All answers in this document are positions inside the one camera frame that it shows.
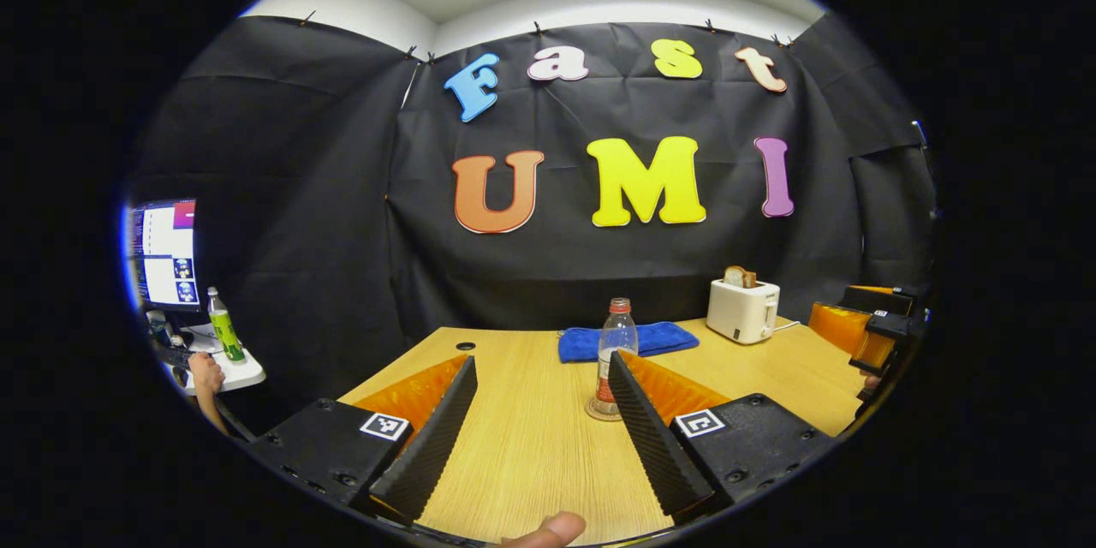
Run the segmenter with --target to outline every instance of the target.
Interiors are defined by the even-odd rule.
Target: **glass bottle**
[[[601,340],[597,341],[597,390],[590,402],[592,411],[619,419],[620,411],[608,381],[609,359],[615,351],[639,354],[639,335],[636,322],[631,320],[631,302],[628,298],[613,298],[609,302],[609,317],[605,320]]]

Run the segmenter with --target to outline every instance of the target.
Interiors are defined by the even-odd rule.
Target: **blue letter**
[[[498,60],[499,57],[495,54],[486,53],[445,82],[445,88],[452,89],[453,94],[457,95],[460,106],[465,110],[460,114],[461,122],[467,123],[482,114],[499,99],[499,95],[493,92],[482,91],[482,88],[494,88],[499,84],[499,77],[494,75],[492,69],[487,68]]]

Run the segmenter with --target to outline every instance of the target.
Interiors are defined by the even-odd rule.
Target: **yellow letter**
[[[692,45],[685,41],[654,41],[651,44],[651,53],[658,57],[658,60],[654,60],[654,68],[665,77],[685,77],[693,80],[704,72],[700,60],[693,57]]]
[[[649,222],[659,205],[662,189],[666,204],[659,209],[662,222],[700,222],[708,213],[696,192],[693,153],[697,146],[687,137],[667,137],[659,142],[648,170],[625,139],[598,139],[586,147],[597,159],[602,187],[601,207],[594,213],[596,227],[623,227],[631,220],[624,209],[620,192],[627,194],[639,220]]]

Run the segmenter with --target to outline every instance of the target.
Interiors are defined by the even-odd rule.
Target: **computer monitor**
[[[194,254],[195,206],[195,199],[162,199],[128,207],[130,286],[144,310],[203,310]]]

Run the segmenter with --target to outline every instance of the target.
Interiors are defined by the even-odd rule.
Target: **black curtain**
[[[792,45],[848,141],[864,221],[861,283],[927,283],[936,216],[923,118],[846,22],[827,13]]]
[[[658,39],[688,42],[701,76],[663,77]],[[583,49],[590,75],[532,80],[534,54],[556,45]],[[770,57],[786,92],[757,83],[734,56],[745,47]],[[500,57],[499,99],[463,123],[444,83],[483,53]],[[134,199],[197,198],[199,285],[220,289],[286,409],[341,396],[443,326],[597,327],[617,296],[641,323],[703,317],[728,264],[779,285],[779,313],[800,321],[849,284],[926,279],[934,194],[915,112],[833,16],[790,47],[688,25],[600,24],[416,65],[345,30],[237,19],[138,147]],[[677,135],[698,145],[706,219],[633,214],[625,227],[595,227],[589,142],[625,139],[650,165]],[[790,216],[762,213],[762,137],[787,145]],[[533,216],[513,232],[464,228],[454,162],[493,157],[486,205],[504,209],[504,159],[521,150],[545,155]]]
[[[333,26],[237,19],[180,77],[136,149],[130,197],[196,197],[196,266],[267,390],[295,411],[406,351],[385,185],[418,61]]]
[[[688,42],[703,75],[663,77],[650,49],[657,39]],[[590,75],[532,80],[526,69],[534,53],[553,45],[583,49]],[[767,91],[753,79],[734,56],[745,47],[774,60],[786,92]],[[501,59],[491,67],[499,80],[491,92],[499,99],[463,123],[461,106],[444,83],[483,53]],[[897,213],[905,213],[905,193],[921,204],[931,187],[911,185],[923,178],[900,162],[850,162],[920,139],[897,89],[865,96],[871,82],[835,87],[847,65],[860,68],[864,54],[819,45],[808,34],[781,47],[687,25],[600,24],[490,41],[424,65],[398,117],[389,189],[404,334],[416,341],[441,326],[597,327],[616,296],[632,299],[641,323],[698,318],[706,315],[710,282],[728,264],[779,285],[780,315],[801,321],[811,302],[835,301],[849,284],[923,283],[925,248],[918,243],[928,209],[911,212],[907,219],[915,222]],[[817,76],[813,67],[823,60],[836,68]],[[909,130],[894,129],[901,123]],[[626,139],[650,165],[670,135],[698,144],[696,181],[707,219],[669,225],[654,216],[642,224],[632,216],[626,227],[594,227],[598,169],[586,153],[589,142]],[[791,216],[762,215],[765,175],[753,145],[760,137],[787,142]],[[464,229],[454,216],[453,163],[493,157],[486,203],[503,209],[513,192],[504,159],[520,150],[545,155],[532,218],[502,235]],[[903,260],[904,267],[877,267],[869,249]]]

